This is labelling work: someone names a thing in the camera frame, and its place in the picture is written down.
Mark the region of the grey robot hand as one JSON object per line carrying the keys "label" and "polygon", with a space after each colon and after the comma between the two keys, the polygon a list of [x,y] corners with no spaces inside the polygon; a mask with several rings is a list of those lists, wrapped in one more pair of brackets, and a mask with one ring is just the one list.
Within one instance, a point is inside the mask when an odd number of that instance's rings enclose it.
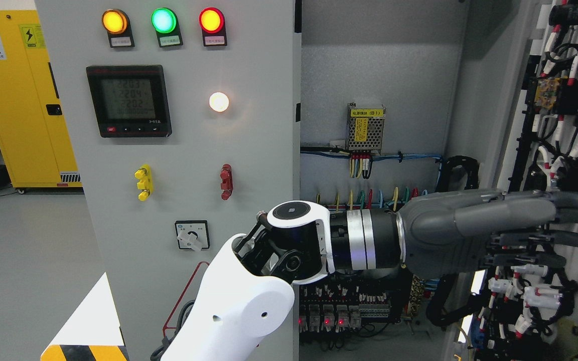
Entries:
{"label": "grey robot hand", "polygon": [[578,193],[464,190],[420,196],[394,216],[404,265],[422,279],[486,269],[494,234],[578,224]]}

